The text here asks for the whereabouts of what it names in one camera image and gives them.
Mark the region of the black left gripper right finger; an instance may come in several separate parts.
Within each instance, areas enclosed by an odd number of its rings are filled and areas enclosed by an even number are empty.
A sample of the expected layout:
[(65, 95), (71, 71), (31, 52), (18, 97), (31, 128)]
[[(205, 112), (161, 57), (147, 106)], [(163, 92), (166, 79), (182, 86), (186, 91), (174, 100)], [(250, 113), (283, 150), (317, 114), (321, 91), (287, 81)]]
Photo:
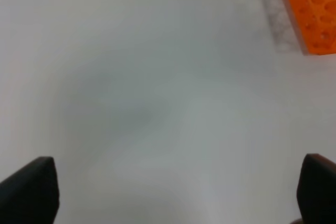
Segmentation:
[(303, 223), (335, 223), (335, 163), (320, 154), (307, 154), (297, 187)]

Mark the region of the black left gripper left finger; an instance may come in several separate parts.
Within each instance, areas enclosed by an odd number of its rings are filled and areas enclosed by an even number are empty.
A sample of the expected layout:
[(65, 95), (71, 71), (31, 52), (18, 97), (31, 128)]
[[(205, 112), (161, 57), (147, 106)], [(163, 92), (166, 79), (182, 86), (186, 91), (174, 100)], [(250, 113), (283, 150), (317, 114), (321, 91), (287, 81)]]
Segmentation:
[(54, 223), (60, 193), (53, 157), (38, 157), (1, 182), (1, 223)]

